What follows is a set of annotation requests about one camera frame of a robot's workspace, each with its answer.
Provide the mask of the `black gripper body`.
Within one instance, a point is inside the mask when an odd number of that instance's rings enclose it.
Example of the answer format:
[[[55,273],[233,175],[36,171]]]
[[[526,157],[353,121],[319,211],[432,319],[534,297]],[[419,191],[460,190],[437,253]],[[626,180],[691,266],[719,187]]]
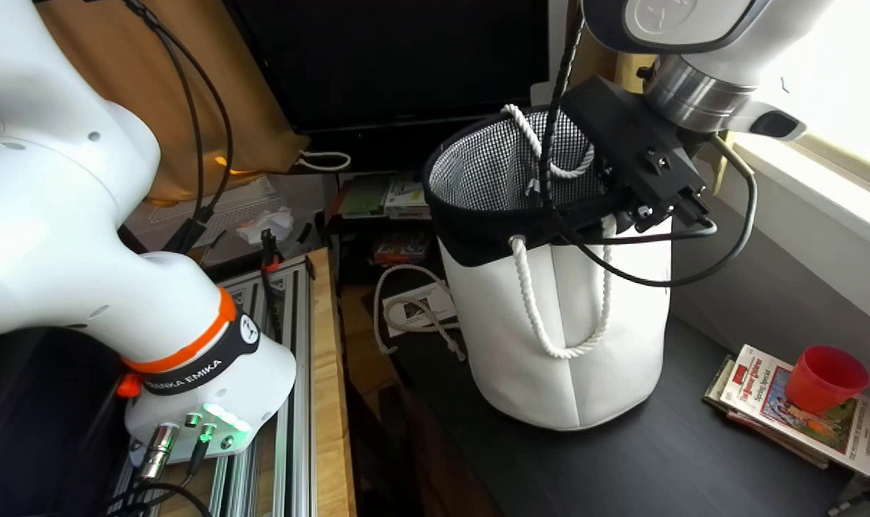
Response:
[[[701,201],[701,171],[676,132],[639,95],[595,78],[563,92],[553,115],[553,128],[567,128],[595,149],[582,177],[553,187],[566,223],[589,230],[610,214],[623,230],[645,231],[674,218],[689,234],[714,231]]]

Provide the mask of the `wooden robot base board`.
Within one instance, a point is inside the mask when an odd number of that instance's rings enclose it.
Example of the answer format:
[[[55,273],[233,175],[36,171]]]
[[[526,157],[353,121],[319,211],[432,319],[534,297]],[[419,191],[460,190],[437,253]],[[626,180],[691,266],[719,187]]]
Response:
[[[310,315],[313,315],[313,435],[315,435],[315,517],[355,517],[346,376],[339,342],[339,309],[329,276],[329,253],[313,250]]]

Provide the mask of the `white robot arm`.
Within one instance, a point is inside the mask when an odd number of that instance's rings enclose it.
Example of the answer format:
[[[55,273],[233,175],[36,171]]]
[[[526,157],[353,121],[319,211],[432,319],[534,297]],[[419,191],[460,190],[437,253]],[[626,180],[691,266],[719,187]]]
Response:
[[[0,0],[0,332],[72,328],[139,376],[127,429],[142,447],[171,435],[183,458],[226,457],[296,391],[296,356],[177,253],[132,253],[118,223],[157,165],[151,128],[99,98],[58,49],[28,0]],[[474,379],[500,411],[550,429],[605,424],[662,376],[669,297],[610,282],[603,309],[563,349],[577,401],[547,386],[547,349],[526,323],[547,305],[563,253],[510,244],[493,264],[441,257]]]

